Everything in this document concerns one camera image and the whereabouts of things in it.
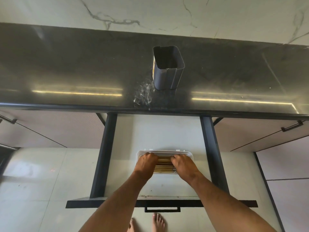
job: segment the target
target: bare foot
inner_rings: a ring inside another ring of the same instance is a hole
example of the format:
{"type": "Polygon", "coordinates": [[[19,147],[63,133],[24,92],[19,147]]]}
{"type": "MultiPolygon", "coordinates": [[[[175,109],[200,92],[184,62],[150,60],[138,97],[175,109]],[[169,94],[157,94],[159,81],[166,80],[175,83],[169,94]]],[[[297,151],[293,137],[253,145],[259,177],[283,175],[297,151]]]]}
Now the bare foot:
{"type": "Polygon", "coordinates": [[[159,213],[152,215],[152,232],[165,232],[164,218],[159,213]]]}
{"type": "Polygon", "coordinates": [[[134,232],[134,226],[133,226],[133,218],[130,220],[129,228],[127,232],[134,232]]]}

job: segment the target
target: marble backsplash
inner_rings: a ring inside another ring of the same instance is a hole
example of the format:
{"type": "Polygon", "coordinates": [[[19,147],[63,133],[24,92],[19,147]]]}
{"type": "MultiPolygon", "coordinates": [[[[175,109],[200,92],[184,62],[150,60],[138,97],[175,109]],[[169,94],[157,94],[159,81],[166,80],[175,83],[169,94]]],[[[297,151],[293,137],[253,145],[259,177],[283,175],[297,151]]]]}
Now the marble backsplash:
{"type": "Polygon", "coordinates": [[[309,0],[0,0],[0,22],[309,45],[309,0]]]}

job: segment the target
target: white plastic container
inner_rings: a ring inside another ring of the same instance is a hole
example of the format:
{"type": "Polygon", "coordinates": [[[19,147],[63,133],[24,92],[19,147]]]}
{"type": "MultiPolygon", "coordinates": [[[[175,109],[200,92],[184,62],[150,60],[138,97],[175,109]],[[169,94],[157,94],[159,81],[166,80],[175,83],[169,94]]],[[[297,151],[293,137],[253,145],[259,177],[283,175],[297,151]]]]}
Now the white plastic container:
{"type": "Polygon", "coordinates": [[[193,161],[193,155],[191,152],[189,151],[180,151],[180,150],[176,150],[176,151],[163,151],[163,150],[144,150],[144,151],[138,151],[136,153],[136,162],[138,161],[138,159],[144,155],[147,152],[152,152],[155,155],[158,156],[172,156],[175,154],[184,154],[186,156],[189,156],[191,158],[191,160],[193,161]]]}

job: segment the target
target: floor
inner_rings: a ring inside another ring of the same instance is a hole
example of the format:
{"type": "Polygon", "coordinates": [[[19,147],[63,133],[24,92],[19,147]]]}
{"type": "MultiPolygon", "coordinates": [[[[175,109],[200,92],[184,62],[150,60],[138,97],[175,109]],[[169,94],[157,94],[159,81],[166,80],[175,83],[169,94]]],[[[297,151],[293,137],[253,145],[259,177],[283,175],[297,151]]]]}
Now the floor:
{"type": "MultiPolygon", "coordinates": [[[[98,149],[17,151],[0,184],[1,232],[78,231],[95,208],[66,209],[66,201],[89,196],[97,158],[98,149]]],[[[257,200],[259,207],[253,210],[280,231],[253,154],[222,153],[222,161],[231,194],[257,200]]],[[[133,217],[141,231],[150,231],[151,213],[143,210],[136,208],[133,217]]],[[[182,208],[181,213],[163,216],[168,231],[214,231],[203,208],[182,208]]]]}

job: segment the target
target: hand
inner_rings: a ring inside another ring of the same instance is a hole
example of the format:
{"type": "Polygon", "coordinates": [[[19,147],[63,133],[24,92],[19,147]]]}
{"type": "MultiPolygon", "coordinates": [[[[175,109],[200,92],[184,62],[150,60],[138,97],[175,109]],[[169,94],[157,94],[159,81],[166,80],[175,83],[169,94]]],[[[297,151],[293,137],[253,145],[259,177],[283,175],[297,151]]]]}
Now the hand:
{"type": "Polygon", "coordinates": [[[148,181],[153,175],[158,159],[158,156],[152,152],[145,153],[138,159],[133,173],[148,181]]]}
{"type": "Polygon", "coordinates": [[[191,185],[192,181],[202,175],[189,156],[184,154],[171,156],[171,162],[175,166],[178,175],[191,185]]]}

